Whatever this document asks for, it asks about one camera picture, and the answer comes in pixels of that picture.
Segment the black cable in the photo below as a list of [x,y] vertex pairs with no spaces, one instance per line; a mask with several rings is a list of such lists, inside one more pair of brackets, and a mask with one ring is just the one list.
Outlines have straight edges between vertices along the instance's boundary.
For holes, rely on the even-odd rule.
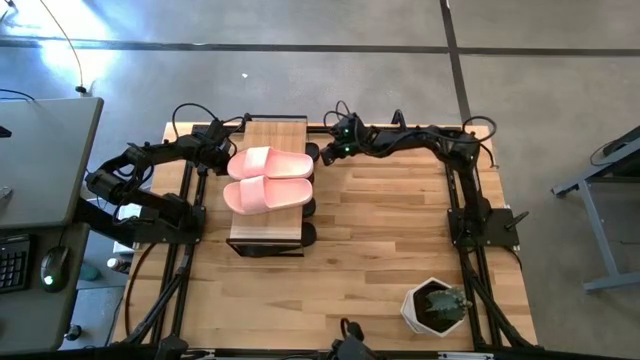
[[122,176],[122,177],[129,177],[129,176],[133,175],[133,170],[134,170],[134,169],[131,169],[131,171],[130,171],[130,172],[125,173],[125,172],[123,172],[121,169],[116,169],[116,172],[118,173],[118,175],[120,175],[120,176]]
[[196,103],[184,103],[184,104],[180,104],[178,105],[178,107],[176,107],[173,110],[173,114],[171,115],[171,124],[173,125],[173,132],[176,134],[176,139],[180,136],[178,135],[178,128],[176,127],[176,114],[178,113],[178,110],[182,109],[185,106],[195,106],[197,108],[200,108],[202,110],[204,110],[207,114],[211,115],[211,118],[213,120],[219,120],[215,115],[213,115],[213,113],[211,112],[211,110],[207,109],[206,107],[204,107],[203,105],[200,104],[196,104]]
[[118,305],[116,305],[115,310],[113,310],[113,319],[111,320],[111,326],[109,327],[109,332],[107,333],[107,339],[104,341],[104,346],[109,345],[109,339],[111,339],[113,328],[116,326],[116,320],[118,320],[118,310],[120,309],[120,305],[122,305],[122,299],[124,299],[124,296],[120,297]]
[[76,91],[81,92],[81,93],[86,93],[87,90],[84,89],[84,76],[82,75],[82,65],[80,65],[80,58],[78,57],[78,53],[76,53],[76,49],[73,47],[73,44],[71,43],[71,40],[67,36],[67,33],[62,28],[62,25],[60,25],[60,23],[58,22],[56,17],[53,16],[53,13],[51,12],[51,10],[49,10],[49,7],[47,6],[47,4],[44,3],[44,0],[40,0],[40,3],[42,4],[42,6],[44,6],[45,10],[47,10],[47,12],[49,13],[49,16],[51,16],[51,18],[56,23],[56,25],[58,25],[58,28],[62,32],[62,35],[64,35],[64,38],[67,39],[67,42],[69,43],[69,46],[71,47],[71,51],[73,51],[73,56],[76,58],[76,62],[78,63],[78,71],[80,72],[80,86],[76,87]]
[[349,106],[347,106],[347,103],[343,100],[338,100],[338,102],[336,103],[336,118],[338,118],[338,121],[340,121],[340,116],[338,115],[340,104],[342,104],[344,106],[344,109],[347,110],[347,114],[351,114],[351,110],[349,110]]
[[510,248],[508,246],[504,246],[504,248],[508,252],[512,253],[513,256],[515,256],[516,260],[518,260],[518,265],[520,265],[520,271],[522,271],[522,261],[520,260],[520,256],[518,256],[518,253],[516,253],[515,250],[513,250],[512,248]]
[[428,131],[426,129],[422,129],[423,130],[422,132],[427,133],[427,134],[431,134],[431,135],[433,135],[433,136],[435,136],[437,138],[440,138],[442,140],[451,141],[453,143],[459,143],[459,144],[479,144],[479,143],[482,143],[482,142],[485,142],[485,141],[491,139],[493,137],[493,135],[496,134],[496,131],[498,130],[498,124],[496,124],[496,122],[493,119],[488,118],[486,116],[480,116],[480,115],[472,116],[469,119],[465,120],[465,122],[462,123],[463,124],[462,125],[462,132],[464,132],[464,130],[465,130],[466,123],[471,121],[471,120],[474,120],[474,119],[482,119],[482,120],[485,120],[486,122],[488,122],[489,124],[491,124],[492,127],[491,127],[491,131],[489,131],[489,135],[487,135],[487,136],[485,136],[483,138],[480,138],[480,139],[460,140],[460,139],[448,137],[448,136],[445,136],[445,135],[442,135],[442,134],[434,133],[434,132]]
[[491,124],[493,126],[496,125],[495,121],[493,121],[493,119],[491,119],[490,117],[482,116],[482,115],[475,115],[475,116],[472,116],[472,117],[470,117],[467,120],[462,122],[462,131],[463,132],[465,131],[465,128],[467,127],[467,124],[472,122],[473,120],[484,120],[484,121],[488,122],[489,124]]
[[60,238],[58,238],[58,246],[62,245],[62,237],[64,237],[64,233],[67,231],[67,227],[62,228],[62,232],[60,233]]
[[373,153],[373,154],[371,154],[371,153],[370,153],[370,154],[367,154],[367,155],[369,155],[369,156],[379,156],[379,155],[385,154],[385,153],[387,153],[389,150],[391,150],[394,146],[396,146],[396,144],[397,144],[397,143],[399,143],[400,141],[402,141],[402,140],[404,140],[404,139],[406,139],[406,138],[408,138],[408,137],[410,137],[410,136],[416,136],[416,135],[419,135],[419,134],[431,135],[431,136],[433,136],[433,137],[437,137],[437,138],[440,138],[440,139],[442,139],[442,140],[450,141],[450,142],[453,142],[453,143],[459,143],[459,144],[478,144],[478,143],[481,143],[481,142],[483,142],[483,141],[489,140],[493,135],[495,135],[495,133],[496,133],[496,132],[495,132],[495,130],[496,130],[496,127],[494,126],[494,128],[493,128],[493,129],[492,129],[492,131],[489,133],[489,135],[487,135],[487,136],[485,136],[485,137],[483,137],[483,138],[481,138],[481,139],[474,139],[474,140],[460,140],[460,139],[452,138],[452,137],[445,136],[445,135],[442,135],[442,134],[438,134],[438,133],[435,133],[435,132],[430,131],[430,130],[427,130],[427,129],[415,129],[414,131],[412,131],[412,132],[408,132],[408,133],[407,133],[407,134],[405,134],[404,136],[401,136],[401,137],[399,137],[398,139],[396,139],[396,140],[395,140],[394,142],[392,142],[392,143],[391,143],[391,144],[390,144],[386,149],[384,149],[384,150],[380,150],[380,151],[378,151],[378,152],[376,152],[376,153]]
[[[247,123],[246,115],[248,115],[248,114],[245,114],[245,116],[234,116],[231,119],[227,119],[227,120],[222,121],[222,123],[226,124],[226,123],[234,121],[234,120],[240,120],[240,125],[238,125],[235,129],[231,130],[231,134],[233,134],[236,131],[242,129],[242,127],[246,125],[246,123]],[[236,145],[236,143],[233,142],[233,140],[231,140],[231,134],[229,134],[229,137],[227,138],[227,140],[229,140],[229,143],[231,143],[231,145],[233,146],[233,154],[231,154],[231,157],[234,157],[238,153],[238,146]]]
[[493,161],[493,153],[491,152],[491,150],[489,150],[489,148],[485,144],[480,144],[480,147],[482,147],[484,151],[489,154],[489,159],[491,159],[491,167],[496,169],[499,168],[499,166],[496,165],[496,163]]
[[36,101],[36,99],[35,99],[33,96],[31,96],[31,95],[29,95],[29,94],[25,94],[25,93],[23,93],[23,92],[21,92],[21,91],[17,91],[17,90],[10,90],[10,89],[0,89],[0,91],[2,91],[2,92],[12,93],[12,94],[22,95],[22,96],[24,96],[24,97],[28,97],[29,99],[31,99],[31,100],[33,100],[33,101]]
[[609,141],[605,144],[603,144],[602,146],[600,146],[599,148],[596,149],[596,151],[594,151],[591,156],[589,156],[589,163],[591,163],[592,166],[603,166],[603,165],[611,165],[613,164],[613,162],[605,162],[605,163],[597,163],[595,161],[593,161],[593,157],[600,152],[600,150],[604,149],[605,147],[611,145],[613,141]]
[[129,301],[131,301],[131,291],[133,290],[133,284],[136,281],[136,277],[138,276],[138,272],[142,267],[142,263],[144,259],[147,258],[147,255],[151,252],[151,250],[156,246],[155,243],[150,244],[147,247],[142,255],[140,255],[140,260],[136,263],[133,272],[131,273],[131,280],[129,281],[129,287],[127,288],[127,294],[124,300],[124,332],[127,336],[131,335],[131,325],[129,324]]
[[[137,149],[138,151],[140,151],[140,153],[146,154],[138,145],[133,143],[129,143],[128,145]],[[140,168],[138,167],[138,164],[134,165],[130,173],[131,177],[129,178],[129,180],[127,180],[127,182],[122,187],[122,192],[124,195],[122,196],[122,199],[120,200],[118,205],[116,205],[116,208],[111,214],[111,221],[116,226],[124,225],[132,221],[146,222],[146,220],[140,219],[138,216],[131,216],[124,220],[118,219],[118,212],[120,211],[120,208],[122,207],[122,205],[124,205],[129,200],[129,197],[133,194],[134,191],[139,189],[140,186],[142,186],[142,184],[147,182],[147,180],[149,180],[151,176],[153,176],[153,173],[155,171],[155,165],[153,165],[153,163],[151,163],[151,161],[149,161],[148,159],[146,160],[147,160],[147,163],[150,164],[148,168],[149,173],[145,176],[144,174],[146,172],[146,169],[141,171]]]
[[340,332],[342,333],[342,338],[347,339],[347,328],[349,327],[349,320],[347,318],[340,319]]
[[346,117],[347,115],[339,112],[339,111],[334,111],[334,110],[329,110],[324,114],[324,117],[322,118],[322,123],[324,124],[324,127],[327,128],[327,116],[329,116],[330,114],[336,114],[336,116],[343,116]]

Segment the potted plant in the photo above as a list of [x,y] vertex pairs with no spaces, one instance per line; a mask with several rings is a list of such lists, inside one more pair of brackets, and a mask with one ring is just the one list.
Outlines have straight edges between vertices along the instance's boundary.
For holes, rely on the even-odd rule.
[[407,293],[401,311],[415,333],[444,337],[462,323],[470,306],[462,290],[431,278]]

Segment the white hexagonal pot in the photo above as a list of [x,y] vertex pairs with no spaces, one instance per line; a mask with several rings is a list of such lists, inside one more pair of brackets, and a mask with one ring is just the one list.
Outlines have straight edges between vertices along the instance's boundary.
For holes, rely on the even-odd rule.
[[404,302],[402,303],[402,308],[400,309],[400,311],[402,312],[402,316],[404,317],[404,321],[406,321],[407,325],[409,325],[411,330],[413,330],[413,332],[415,332],[416,334],[435,334],[435,335],[438,335],[440,337],[445,337],[445,336],[447,336],[447,334],[452,332],[455,328],[460,326],[460,324],[462,324],[464,319],[462,319],[462,320],[458,321],[457,323],[453,324],[450,328],[448,328],[444,332],[438,332],[438,331],[435,331],[435,330],[431,329],[430,327],[420,323],[418,321],[417,316],[416,316],[416,309],[415,309],[415,306],[414,306],[414,303],[413,303],[413,294],[417,290],[421,289],[423,286],[425,286],[425,285],[427,285],[427,284],[429,284],[431,282],[436,282],[436,283],[446,287],[447,289],[451,288],[451,285],[432,277],[429,280],[427,280],[427,281],[423,282],[422,284],[416,286],[415,288],[411,289],[407,293],[407,296],[405,296],[405,298],[404,298]]

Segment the computer mouse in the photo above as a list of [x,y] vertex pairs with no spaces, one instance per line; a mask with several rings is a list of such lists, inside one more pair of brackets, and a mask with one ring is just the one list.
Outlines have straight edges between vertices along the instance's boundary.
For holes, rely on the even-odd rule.
[[67,285],[67,258],[69,248],[66,246],[52,247],[42,257],[40,265],[40,286],[46,292],[58,292]]

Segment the wooden block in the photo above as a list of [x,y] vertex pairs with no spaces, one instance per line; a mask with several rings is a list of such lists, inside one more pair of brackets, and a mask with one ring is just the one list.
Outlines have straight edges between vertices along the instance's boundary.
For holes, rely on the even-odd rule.
[[[306,122],[252,121],[247,123],[238,151],[256,146],[304,153]],[[232,239],[300,239],[302,206],[260,215],[233,214]]]

